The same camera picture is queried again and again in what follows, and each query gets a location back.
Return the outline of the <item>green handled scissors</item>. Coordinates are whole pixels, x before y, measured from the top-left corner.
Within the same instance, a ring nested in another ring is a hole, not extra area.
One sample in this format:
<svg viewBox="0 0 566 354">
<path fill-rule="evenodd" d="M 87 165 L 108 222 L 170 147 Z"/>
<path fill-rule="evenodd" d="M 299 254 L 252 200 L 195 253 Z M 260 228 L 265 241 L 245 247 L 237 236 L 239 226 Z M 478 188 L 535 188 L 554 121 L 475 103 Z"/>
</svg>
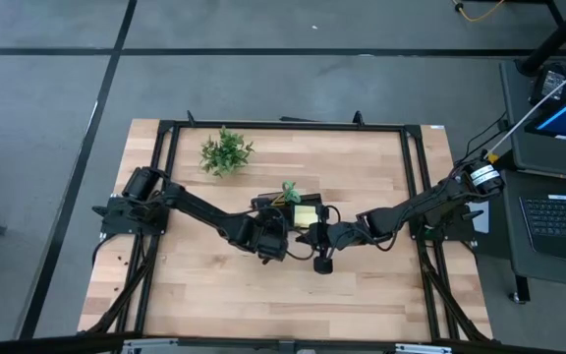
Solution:
<svg viewBox="0 0 566 354">
<path fill-rule="evenodd" d="M 301 195 L 295 189 L 296 183 L 293 181 L 284 181 L 282 183 L 283 198 L 286 203 L 299 204 L 302 201 Z"/>
</svg>

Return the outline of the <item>black tripod stand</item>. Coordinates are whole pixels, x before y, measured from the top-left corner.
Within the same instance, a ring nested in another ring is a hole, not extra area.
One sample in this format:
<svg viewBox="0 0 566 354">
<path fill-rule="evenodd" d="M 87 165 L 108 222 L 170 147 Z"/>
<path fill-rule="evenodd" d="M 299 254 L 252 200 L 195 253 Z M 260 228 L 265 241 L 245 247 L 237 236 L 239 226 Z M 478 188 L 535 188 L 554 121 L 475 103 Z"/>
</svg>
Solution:
<svg viewBox="0 0 566 354">
<path fill-rule="evenodd" d="M 535 76 L 543 64 L 554 56 L 563 44 L 566 44 L 566 19 L 562 18 L 555 0 L 542 0 L 550 11 L 557 28 L 525 60 L 516 62 L 517 70 L 524 76 Z"/>
</svg>

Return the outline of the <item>grey equipment cart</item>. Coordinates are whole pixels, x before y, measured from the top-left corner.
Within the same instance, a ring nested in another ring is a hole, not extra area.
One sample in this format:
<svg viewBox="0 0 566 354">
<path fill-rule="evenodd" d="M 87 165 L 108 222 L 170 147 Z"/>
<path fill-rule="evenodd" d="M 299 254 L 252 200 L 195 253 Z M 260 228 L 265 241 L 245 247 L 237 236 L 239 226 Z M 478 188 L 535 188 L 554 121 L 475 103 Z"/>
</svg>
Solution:
<svg viewBox="0 0 566 354">
<path fill-rule="evenodd" d="M 494 162 L 505 187 L 500 198 L 490 204 L 490 228 L 502 233 L 506 257 L 515 274 L 516 290 L 510 299 L 518 304 L 530 300 L 531 278 L 566 283 L 566 260 L 536 253 L 531 246 L 519 198 L 527 195 L 566 195 L 566 140 L 526 133 L 526 126 L 566 95 L 566 80 L 552 93 L 530 103 L 535 76 L 524 76 L 516 64 L 500 67 L 501 82 L 509 121 L 506 140 L 511 148 Z"/>
</svg>

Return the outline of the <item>black laptop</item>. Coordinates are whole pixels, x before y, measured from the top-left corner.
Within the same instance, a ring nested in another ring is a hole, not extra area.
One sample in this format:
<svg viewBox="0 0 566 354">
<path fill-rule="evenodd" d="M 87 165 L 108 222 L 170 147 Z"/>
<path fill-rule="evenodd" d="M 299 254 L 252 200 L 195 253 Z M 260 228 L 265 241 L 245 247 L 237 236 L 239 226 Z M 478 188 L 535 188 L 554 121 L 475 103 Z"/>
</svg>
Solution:
<svg viewBox="0 0 566 354">
<path fill-rule="evenodd" d="M 519 198 L 532 249 L 566 260 L 566 195 Z"/>
</svg>

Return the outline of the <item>black aluminium table frame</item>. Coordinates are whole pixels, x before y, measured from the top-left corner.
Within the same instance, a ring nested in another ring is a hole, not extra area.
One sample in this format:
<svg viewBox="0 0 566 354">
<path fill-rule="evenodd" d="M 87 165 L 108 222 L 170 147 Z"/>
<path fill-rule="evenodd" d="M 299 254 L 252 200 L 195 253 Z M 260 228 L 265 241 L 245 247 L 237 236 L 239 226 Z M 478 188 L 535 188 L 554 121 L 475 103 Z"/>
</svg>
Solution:
<svg viewBox="0 0 566 354">
<path fill-rule="evenodd" d="M 373 207 L 406 200 L 423 185 L 402 151 L 423 150 L 433 180 L 451 156 L 443 129 L 425 126 L 415 139 L 386 127 L 342 130 L 243 122 L 238 131 L 255 152 L 238 174 L 222 179 L 199 167 L 201 144 L 215 135 L 207 123 L 157 136 L 158 122 L 132 122 L 117 172 L 122 189 L 133 170 L 157 160 L 171 165 L 188 191 L 229 212 L 245 210 L 286 180 L 319 193 L 346 220 Z M 382 252 L 351 247 L 334 255 L 329 275 L 314 272 L 305 247 L 293 244 L 282 263 L 263 265 L 229 246 L 210 227 L 178 212 L 160 239 L 143 331 L 162 337 L 427 341 L 430 338 L 417 247 L 408 229 Z"/>
</svg>

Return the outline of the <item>black power adapter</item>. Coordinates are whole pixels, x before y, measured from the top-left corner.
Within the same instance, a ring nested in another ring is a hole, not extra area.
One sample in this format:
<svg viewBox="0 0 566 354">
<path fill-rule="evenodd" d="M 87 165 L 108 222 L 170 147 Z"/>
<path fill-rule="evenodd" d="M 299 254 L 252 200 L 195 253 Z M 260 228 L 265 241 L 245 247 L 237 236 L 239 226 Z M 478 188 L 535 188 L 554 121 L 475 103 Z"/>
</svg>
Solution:
<svg viewBox="0 0 566 354">
<path fill-rule="evenodd" d="M 530 103 L 537 104 L 566 80 L 566 66 L 560 63 L 544 65 L 533 85 Z"/>
</svg>

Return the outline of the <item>black mesh desk organizer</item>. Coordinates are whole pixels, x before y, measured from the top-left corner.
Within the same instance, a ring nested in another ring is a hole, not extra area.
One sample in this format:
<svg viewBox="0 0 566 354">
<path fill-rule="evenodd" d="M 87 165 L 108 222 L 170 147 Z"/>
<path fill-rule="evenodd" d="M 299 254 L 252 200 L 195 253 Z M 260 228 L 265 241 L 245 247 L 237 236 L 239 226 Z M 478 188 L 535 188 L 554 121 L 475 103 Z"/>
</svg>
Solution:
<svg viewBox="0 0 566 354">
<path fill-rule="evenodd" d="M 252 209 L 258 209 L 262 207 L 269 207 L 271 206 L 271 201 L 278 197 L 281 193 L 269 193 L 269 194 L 260 194 L 257 195 L 255 198 L 251 199 L 250 205 Z M 278 208 L 285 217 L 285 220 L 290 229 L 302 229 L 302 228 L 295 228 L 293 225 L 293 207 L 294 205 L 306 205 L 306 206 L 315 206 L 315 210 L 318 205 L 322 204 L 322 198 L 320 194 L 306 194 L 301 195 L 302 201 L 299 204 L 289 204 L 286 203 L 284 206 L 276 207 Z"/>
</svg>

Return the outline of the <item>green plant in white pot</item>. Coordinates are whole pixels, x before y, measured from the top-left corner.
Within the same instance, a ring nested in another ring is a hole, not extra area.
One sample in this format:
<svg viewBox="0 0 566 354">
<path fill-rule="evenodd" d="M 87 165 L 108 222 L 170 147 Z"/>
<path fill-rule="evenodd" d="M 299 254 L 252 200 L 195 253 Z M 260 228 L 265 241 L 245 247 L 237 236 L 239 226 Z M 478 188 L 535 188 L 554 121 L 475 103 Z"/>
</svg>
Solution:
<svg viewBox="0 0 566 354">
<path fill-rule="evenodd" d="M 223 178 L 247 166 L 254 151 L 253 142 L 247 143 L 244 135 L 222 126 L 217 140 L 208 137 L 201 144 L 199 165 L 204 172 Z"/>
</svg>

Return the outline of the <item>yellow sticky note pad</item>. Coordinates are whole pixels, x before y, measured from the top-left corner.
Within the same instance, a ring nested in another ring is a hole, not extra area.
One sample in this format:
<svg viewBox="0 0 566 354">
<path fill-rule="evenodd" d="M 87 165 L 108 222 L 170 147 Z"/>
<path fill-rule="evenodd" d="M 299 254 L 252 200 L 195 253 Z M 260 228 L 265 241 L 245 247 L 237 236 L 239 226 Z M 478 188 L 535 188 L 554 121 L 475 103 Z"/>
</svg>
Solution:
<svg viewBox="0 0 566 354">
<path fill-rule="evenodd" d="M 307 229 L 316 222 L 318 222 L 318 216 L 315 206 L 294 205 L 293 225 L 295 228 Z"/>
</svg>

